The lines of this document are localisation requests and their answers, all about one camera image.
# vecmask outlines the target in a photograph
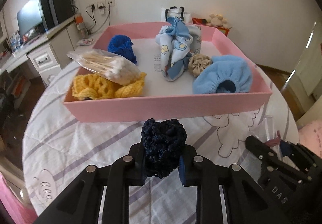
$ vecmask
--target pink box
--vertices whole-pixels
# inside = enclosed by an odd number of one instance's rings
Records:
[[[138,57],[139,68],[148,74],[145,97],[77,101],[71,95],[71,85],[64,104],[80,122],[145,121],[150,118],[163,120],[247,112],[259,109],[269,100],[272,91],[256,70],[255,64],[213,27],[200,26],[201,53],[208,56],[232,54],[247,60],[253,73],[250,93],[194,95],[193,76],[189,72],[185,72],[174,82],[166,81],[155,68],[155,63],[150,61],[151,56],[156,56],[155,51],[160,51],[154,38],[163,25],[166,23],[122,24],[105,30],[93,48],[106,50],[111,38],[117,34],[130,37],[134,43],[133,49]],[[78,74],[87,73],[90,72],[84,68],[78,71]]]

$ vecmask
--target pink cushion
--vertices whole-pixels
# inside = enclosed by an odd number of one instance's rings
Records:
[[[322,158],[322,121],[316,120],[298,131],[300,143]]]
[[[32,224],[36,220],[37,214],[33,207],[30,205],[30,208],[27,208],[20,203],[8,187],[7,181],[1,173],[0,200],[16,224]]]

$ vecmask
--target bottle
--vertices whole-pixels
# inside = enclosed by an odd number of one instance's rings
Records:
[[[88,38],[88,32],[87,32],[87,28],[85,27],[83,17],[77,16],[75,18],[75,21],[76,21],[76,25],[77,25],[77,30],[79,30],[80,33],[82,34],[82,38],[87,39]]]

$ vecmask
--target yellow bear print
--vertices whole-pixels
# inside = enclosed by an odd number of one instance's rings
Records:
[[[162,45],[161,46],[161,53],[165,53],[167,51],[169,51],[168,46],[167,45]]]

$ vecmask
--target light blue fluffy hat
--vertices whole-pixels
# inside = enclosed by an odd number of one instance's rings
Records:
[[[207,67],[193,83],[194,94],[249,92],[252,71],[246,60],[233,55],[213,56]]]

